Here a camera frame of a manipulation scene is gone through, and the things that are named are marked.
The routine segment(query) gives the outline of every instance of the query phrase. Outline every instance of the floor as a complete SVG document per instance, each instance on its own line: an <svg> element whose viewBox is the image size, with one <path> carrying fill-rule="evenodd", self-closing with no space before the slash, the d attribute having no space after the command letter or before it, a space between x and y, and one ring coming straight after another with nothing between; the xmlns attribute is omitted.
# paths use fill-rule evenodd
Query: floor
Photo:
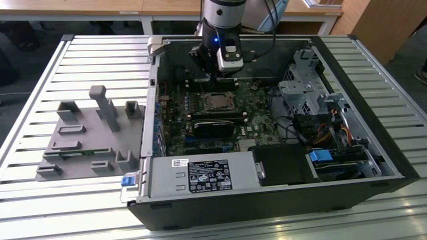
<svg viewBox="0 0 427 240"><path fill-rule="evenodd" d="M4 51L13 66L19 71L21 77L11 85L0 87L0 144L7 138L15 120L22 112L31 91L43 74L57 46L65 34L98 35L99 27L90 22L54 22L53 30L42 29L38 22L33 22L35 34L42 42L39 49L31 52L22 52L11 44L9 38L0 34L0 48ZM141 35L143 30L138 22L130 22L129 27L123 22L115 22L111 26L119 35ZM175 24L157 25L157 32L161 30L171 34L177 28ZM386 69L401 83L405 90L413 96L425 111L427 111L427 85L414 78L414 72L419 70L427 58L427 26L407 40L405 46L395 54Z"/></svg>

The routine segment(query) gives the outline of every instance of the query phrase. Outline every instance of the warning label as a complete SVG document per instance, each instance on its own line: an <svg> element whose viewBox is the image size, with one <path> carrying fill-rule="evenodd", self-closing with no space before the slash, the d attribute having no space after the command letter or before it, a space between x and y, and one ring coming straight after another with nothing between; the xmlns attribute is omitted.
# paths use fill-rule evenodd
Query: warning label
<svg viewBox="0 0 427 240"><path fill-rule="evenodd" d="M229 160L189 162L187 167L191 193L234 189Z"/></svg>

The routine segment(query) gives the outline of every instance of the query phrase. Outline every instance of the metal workbench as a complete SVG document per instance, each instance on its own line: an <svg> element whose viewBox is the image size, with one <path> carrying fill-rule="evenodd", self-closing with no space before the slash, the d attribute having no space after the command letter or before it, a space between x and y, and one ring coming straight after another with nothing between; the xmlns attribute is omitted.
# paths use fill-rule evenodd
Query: metal workbench
<svg viewBox="0 0 427 240"><path fill-rule="evenodd" d="M422 179L353 209L150 231L121 202L121 176L37 182L62 100L95 107L106 85L117 106L146 104L149 36L63 40L0 149L0 239L399 239L427 234L427 116L358 40L322 37ZM327 76L337 92L341 91ZM134 197L129 191L126 197Z"/></svg>

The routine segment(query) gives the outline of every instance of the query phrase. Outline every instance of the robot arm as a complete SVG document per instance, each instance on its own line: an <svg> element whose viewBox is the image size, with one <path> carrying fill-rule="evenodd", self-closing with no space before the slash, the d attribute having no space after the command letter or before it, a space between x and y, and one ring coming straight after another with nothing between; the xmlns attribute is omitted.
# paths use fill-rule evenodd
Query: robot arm
<svg viewBox="0 0 427 240"><path fill-rule="evenodd" d="M202 44L190 56L211 77L226 77L245 66L242 26L258 31L277 27L289 0L206 0Z"/></svg>

